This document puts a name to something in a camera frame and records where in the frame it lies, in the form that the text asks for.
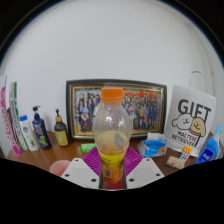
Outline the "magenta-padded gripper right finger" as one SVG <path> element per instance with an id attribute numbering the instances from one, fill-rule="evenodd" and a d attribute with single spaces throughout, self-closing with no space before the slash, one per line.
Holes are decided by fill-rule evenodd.
<path id="1" fill-rule="evenodd" d="M 128 148 L 123 167 L 125 189 L 140 188 L 163 177 L 164 174 L 151 158 L 143 158 L 134 149 Z"/>

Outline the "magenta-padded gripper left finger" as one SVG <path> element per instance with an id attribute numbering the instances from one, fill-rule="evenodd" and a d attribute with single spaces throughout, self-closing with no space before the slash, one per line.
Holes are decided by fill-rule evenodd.
<path id="1" fill-rule="evenodd" d="M 97 149 L 91 149 L 82 158 L 74 158 L 61 177 L 84 188 L 99 189 L 101 159 Z"/>

